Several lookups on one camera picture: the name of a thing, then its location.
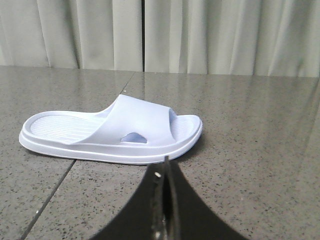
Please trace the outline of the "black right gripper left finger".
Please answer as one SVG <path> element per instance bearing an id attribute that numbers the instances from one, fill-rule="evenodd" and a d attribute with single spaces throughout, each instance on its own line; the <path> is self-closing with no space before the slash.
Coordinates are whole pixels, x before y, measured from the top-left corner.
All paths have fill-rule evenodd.
<path id="1" fill-rule="evenodd" d="M 137 190 L 93 240 L 162 240 L 164 164 L 150 164 Z"/>

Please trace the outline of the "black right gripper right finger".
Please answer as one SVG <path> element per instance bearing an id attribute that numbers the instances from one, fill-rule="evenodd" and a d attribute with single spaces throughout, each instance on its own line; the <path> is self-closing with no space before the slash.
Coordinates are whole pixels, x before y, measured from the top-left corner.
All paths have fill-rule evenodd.
<path id="1" fill-rule="evenodd" d="M 168 240 L 244 240 L 202 201 L 177 161 L 165 157 L 164 226 Z"/>

